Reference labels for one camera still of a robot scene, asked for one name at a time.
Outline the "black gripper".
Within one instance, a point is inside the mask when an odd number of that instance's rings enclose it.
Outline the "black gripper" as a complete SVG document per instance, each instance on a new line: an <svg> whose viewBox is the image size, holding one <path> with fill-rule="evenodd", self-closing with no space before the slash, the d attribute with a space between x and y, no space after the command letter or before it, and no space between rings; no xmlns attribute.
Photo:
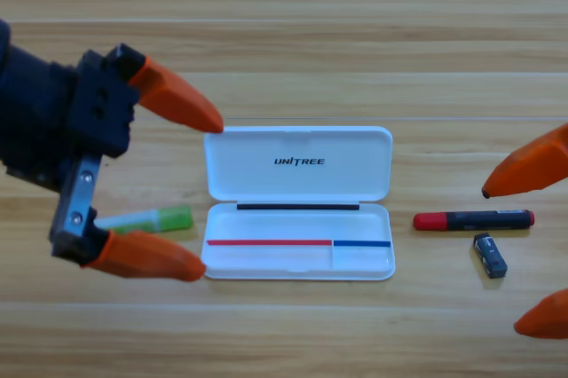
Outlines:
<svg viewBox="0 0 568 378"><path fill-rule="evenodd" d="M63 121L69 156L59 173L49 240L54 256L86 265L109 240L108 232L95 226L91 207L101 160L128 150L134 106L204 133L221 133L225 126L216 107L184 78L124 43L105 56L87 51L76 71Z"/></svg>

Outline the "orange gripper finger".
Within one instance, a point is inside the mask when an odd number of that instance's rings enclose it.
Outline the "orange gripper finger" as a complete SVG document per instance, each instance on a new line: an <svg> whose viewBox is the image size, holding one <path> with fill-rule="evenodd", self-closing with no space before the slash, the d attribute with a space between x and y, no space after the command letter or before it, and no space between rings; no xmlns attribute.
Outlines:
<svg viewBox="0 0 568 378"><path fill-rule="evenodd" d="M568 293L563 289L543 298L515 324L518 334L540 339L568 337Z"/></svg>
<svg viewBox="0 0 568 378"><path fill-rule="evenodd" d="M172 279L193 282L206 266L183 246L140 230L111 231L99 256L84 268L126 279Z"/></svg>
<svg viewBox="0 0 568 378"><path fill-rule="evenodd" d="M567 124L505 158L482 187L486 199L542 190L567 178Z"/></svg>

